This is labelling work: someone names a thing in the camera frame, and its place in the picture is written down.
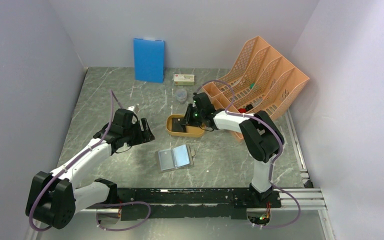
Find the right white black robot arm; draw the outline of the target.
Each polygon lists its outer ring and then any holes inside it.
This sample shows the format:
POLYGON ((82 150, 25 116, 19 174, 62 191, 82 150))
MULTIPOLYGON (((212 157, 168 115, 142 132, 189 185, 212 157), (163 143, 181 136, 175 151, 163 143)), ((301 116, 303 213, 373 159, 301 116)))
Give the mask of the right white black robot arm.
POLYGON ((239 113, 216 108, 206 93, 194 93, 193 103, 179 121, 186 129, 205 126, 211 130, 227 130, 240 133, 247 150, 254 159, 254 172, 249 190, 250 202, 262 207, 274 189, 272 181, 274 163, 284 150, 284 137, 264 110, 257 113, 239 113))

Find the grey card holder wallet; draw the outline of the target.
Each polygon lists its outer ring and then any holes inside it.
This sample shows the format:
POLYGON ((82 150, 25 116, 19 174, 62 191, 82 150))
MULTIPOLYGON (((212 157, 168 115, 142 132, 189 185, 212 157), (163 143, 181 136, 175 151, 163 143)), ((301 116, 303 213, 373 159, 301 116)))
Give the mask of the grey card holder wallet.
POLYGON ((189 144, 183 144, 155 152, 157 170, 160 173, 194 166, 195 150, 189 144))

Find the yellow oval tray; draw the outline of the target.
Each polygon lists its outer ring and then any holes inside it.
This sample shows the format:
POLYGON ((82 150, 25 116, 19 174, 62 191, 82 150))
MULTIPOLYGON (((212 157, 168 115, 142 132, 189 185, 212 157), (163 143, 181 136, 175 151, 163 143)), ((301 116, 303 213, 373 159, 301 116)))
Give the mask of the yellow oval tray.
POLYGON ((190 137, 190 138, 200 138, 204 135, 206 127, 202 125, 201 127, 197 126, 186 126, 186 132, 173 132, 172 131, 172 119, 178 118, 182 119, 183 114, 172 114, 166 119, 166 130, 169 135, 176 137, 190 137))

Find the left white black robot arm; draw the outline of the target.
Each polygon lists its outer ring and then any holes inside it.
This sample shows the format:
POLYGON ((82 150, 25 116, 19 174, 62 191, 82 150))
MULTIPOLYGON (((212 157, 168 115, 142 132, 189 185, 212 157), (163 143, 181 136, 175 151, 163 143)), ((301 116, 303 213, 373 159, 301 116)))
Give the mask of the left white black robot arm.
POLYGON ((30 227, 37 232, 62 229, 90 206, 123 206, 116 183, 103 178, 84 187, 80 183, 124 145, 132 147, 154 139, 147 119, 138 118, 137 106, 112 110, 109 122, 80 152, 51 172, 40 171, 32 178, 25 208, 30 227))

